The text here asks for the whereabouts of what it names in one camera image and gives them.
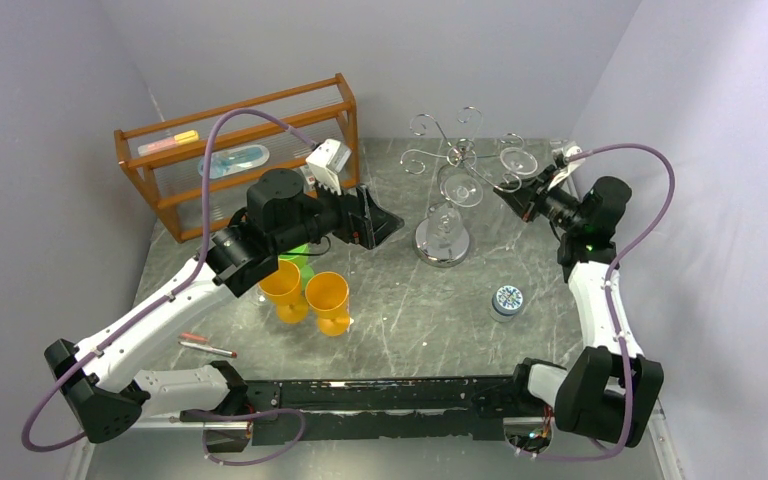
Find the green plastic goblet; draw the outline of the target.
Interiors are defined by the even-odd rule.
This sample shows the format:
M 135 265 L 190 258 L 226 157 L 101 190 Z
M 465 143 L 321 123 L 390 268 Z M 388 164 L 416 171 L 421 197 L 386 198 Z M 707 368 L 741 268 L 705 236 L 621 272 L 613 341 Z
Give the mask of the green plastic goblet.
M 293 263 L 300 271 L 302 290 L 307 288 L 309 281 L 315 275 L 314 269 L 309 264 L 310 247 L 305 244 L 282 254 L 282 260 Z

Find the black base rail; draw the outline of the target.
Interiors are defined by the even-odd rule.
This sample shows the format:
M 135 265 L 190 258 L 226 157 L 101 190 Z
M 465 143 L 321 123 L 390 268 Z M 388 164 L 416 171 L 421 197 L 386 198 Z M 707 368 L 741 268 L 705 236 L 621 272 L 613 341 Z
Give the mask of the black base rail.
M 207 414 L 180 413 L 180 420 L 229 424 L 229 417 L 253 421 L 252 442 L 277 446 L 303 441 L 505 437 L 508 419 L 538 418 L 544 403 L 512 377 L 477 375 L 366 380 L 250 381 Z

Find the orange plastic goblet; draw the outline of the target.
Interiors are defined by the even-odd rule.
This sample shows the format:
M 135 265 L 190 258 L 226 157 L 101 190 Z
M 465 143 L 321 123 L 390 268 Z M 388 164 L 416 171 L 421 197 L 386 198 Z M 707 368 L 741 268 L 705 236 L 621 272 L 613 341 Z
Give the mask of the orange plastic goblet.
M 275 306 L 275 314 L 286 324 L 301 323 L 309 305 L 302 294 L 301 271 L 287 260 L 278 261 L 278 269 L 258 283 L 265 297 Z
M 305 289 L 305 298 L 314 311 L 321 333 L 336 337 L 348 330 L 351 322 L 349 295 L 346 279 L 336 272 L 320 272 L 310 279 Z

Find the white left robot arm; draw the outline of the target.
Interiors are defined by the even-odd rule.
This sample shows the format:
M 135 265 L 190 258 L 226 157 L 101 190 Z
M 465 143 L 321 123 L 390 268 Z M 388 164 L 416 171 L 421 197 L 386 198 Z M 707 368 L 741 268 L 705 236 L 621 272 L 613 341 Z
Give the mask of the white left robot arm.
M 143 417 L 176 411 L 238 417 L 248 386 L 228 362 L 174 371 L 149 371 L 145 362 L 191 321 L 277 272 L 280 255 L 329 236 L 372 250 L 404 225 L 363 184 L 334 192 L 316 183 L 309 196 L 303 183 L 294 170 L 268 171 L 248 188 L 245 206 L 229 224 L 161 289 L 97 334 L 77 343 L 60 339 L 46 349 L 85 438 L 104 443 Z

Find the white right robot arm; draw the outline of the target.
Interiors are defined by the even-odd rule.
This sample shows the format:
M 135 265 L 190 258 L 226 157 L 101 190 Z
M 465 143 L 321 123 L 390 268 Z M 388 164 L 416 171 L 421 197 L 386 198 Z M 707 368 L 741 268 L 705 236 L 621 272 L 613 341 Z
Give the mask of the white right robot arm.
M 583 350 L 569 369 L 532 360 L 509 389 L 513 408 L 545 404 L 561 431 L 637 446 L 664 382 L 662 366 L 633 338 L 619 295 L 613 236 L 632 197 L 622 180 L 604 176 L 582 199 L 550 188 L 544 177 L 505 182 L 496 194 L 525 222 L 544 217 L 559 236 L 557 262 L 575 300 Z

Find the chrome wine glass rack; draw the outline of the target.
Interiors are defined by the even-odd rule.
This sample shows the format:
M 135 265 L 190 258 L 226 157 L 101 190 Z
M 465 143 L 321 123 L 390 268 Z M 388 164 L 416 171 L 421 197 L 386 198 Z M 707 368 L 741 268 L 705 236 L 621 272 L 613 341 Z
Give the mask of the chrome wine glass rack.
M 471 129 L 469 136 L 451 139 L 432 115 L 421 113 L 414 116 L 409 123 L 411 133 L 421 137 L 433 127 L 440 134 L 445 144 L 445 149 L 441 153 L 432 153 L 412 148 L 406 150 L 399 160 L 400 166 L 410 175 L 424 173 L 428 169 L 425 163 L 427 159 L 440 162 L 434 178 L 437 181 L 442 200 L 428 207 L 425 218 L 420 221 L 414 230 L 414 250 L 417 256 L 423 262 L 437 268 L 450 268 L 462 263 L 472 247 L 472 236 L 467 227 L 466 230 L 470 236 L 470 244 L 466 255 L 462 259 L 455 260 L 454 262 L 448 261 L 446 254 L 435 243 L 432 233 L 433 215 L 438 206 L 446 202 L 442 193 L 443 181 L 451 174 L 466 173 L 475 178 L 481 185 L 484 198 L 484 189 L 486 187 L 493 190 L 494 187 L 503 181 L 502 175 L 505 169 L 500 163 L 499 153 L 507 147 L 518 147 L 525 150 L 525 140 L 521 136 L 515 133 L 507 133 L 499 140 L 501 149 L 498 152 L 481 155 L 476 150 L 475 138 L 484 122 L 483 113 L 474 106 L 466 106 L 458 112 L 456 119 L 460 124 L 469 126 Z

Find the red grey marker pen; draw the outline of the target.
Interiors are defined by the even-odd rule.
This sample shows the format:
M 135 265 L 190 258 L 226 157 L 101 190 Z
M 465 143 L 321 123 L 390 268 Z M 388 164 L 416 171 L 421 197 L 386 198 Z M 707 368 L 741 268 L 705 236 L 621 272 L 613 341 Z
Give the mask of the red grey marker pen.
M 220 357 L 223 357 L 223 358 L 236 358 L 237 357 L 237 353 L 232 351 L 232 350 L 227 350 L 227 349 L 215 347 L 215 346 L 211 346 L 211 345 L 208 345 L 208 344 L 197 343 L 197 342 L 190 342 L 190 341 L 182 341 L 182 340 L 179 340 L 178 344 L 181 347 L 183 347 L 183 348 L 187 348 L 187 349 L 191 349 L 191 350 L 195 350 L 195 351 L 199 351 L 199 352 L 203 352 L 203 353 L 208 353 L 208 354 L 216 355 L 216 356 L 220 356 Z

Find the orange wooden shelf rack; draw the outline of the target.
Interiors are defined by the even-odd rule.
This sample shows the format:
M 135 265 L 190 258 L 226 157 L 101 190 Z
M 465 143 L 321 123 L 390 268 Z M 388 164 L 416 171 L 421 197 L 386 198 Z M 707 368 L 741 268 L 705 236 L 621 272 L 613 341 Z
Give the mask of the orange wooden shelf rack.
M 342 186 L 360 180 L 357 101 L 341 73 L 312 83 L 239 102 L 279 118 L 295 128 L 289 133 L 263 118 L 240 115 L 217 135 L 213 158 L 205 161 L 205 142 L 215 122 L 233 105 L 174 118 L 129 131 L 114 132 L 119 167 L 179 243 L 202 233 L 202 180 L 210 179 L 208 219 L 218 230 L 246 200 L 247 189 L 264 173 L 287 168 L 303 177 L 312 192 L 314 178 L 305 160 L 305 138 L 334 139 L 351 154 L 338 177 Z

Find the small blue-lidded jar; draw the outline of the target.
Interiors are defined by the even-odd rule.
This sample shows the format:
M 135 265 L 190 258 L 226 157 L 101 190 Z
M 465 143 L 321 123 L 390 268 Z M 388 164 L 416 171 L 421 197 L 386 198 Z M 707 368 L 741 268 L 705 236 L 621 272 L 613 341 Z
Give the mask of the small blue-lidded jar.
M 499 287 L 491 297 L 491 316 L 499 323 L 513 320 L 524 307 L 522 291 L 513 285 Z

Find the small white box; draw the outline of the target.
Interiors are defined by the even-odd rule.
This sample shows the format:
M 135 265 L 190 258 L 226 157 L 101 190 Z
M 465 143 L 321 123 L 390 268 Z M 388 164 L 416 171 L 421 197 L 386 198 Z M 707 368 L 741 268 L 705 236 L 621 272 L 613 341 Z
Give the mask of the small white box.
M 305 192 L 313 191 L 315 186 L 315 178 L 313 174 L 309 171 L 307 167 L 301 167 L 299 169 L 299 172 L 305 181 L 304 191 Z

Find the yellow pink highlighter pen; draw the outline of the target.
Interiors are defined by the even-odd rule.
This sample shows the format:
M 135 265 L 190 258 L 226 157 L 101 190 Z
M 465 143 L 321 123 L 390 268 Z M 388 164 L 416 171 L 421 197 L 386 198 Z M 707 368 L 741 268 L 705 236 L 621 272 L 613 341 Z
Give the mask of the yellow pink highlighter pen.
M 168 136 L 161 140 L 140 145 L 137 152 L 140 156 L 147 156 L 157 152 L 169 150 L 178 146 L 190 144 L 200 139 L 196 130 L 188 130 L 179 134 Z

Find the clear plastic wine glass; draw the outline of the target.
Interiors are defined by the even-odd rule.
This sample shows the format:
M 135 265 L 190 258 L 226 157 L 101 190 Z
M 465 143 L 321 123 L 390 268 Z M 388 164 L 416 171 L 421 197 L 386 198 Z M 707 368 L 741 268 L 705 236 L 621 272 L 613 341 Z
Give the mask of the clear plastic wine glass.
M 504 148 L 499 153 L 499 160 L 505 169 L 501 183 L 518 179 L 529 180 L 538 172 L 539 163 L 537 159 L 522 148 Z

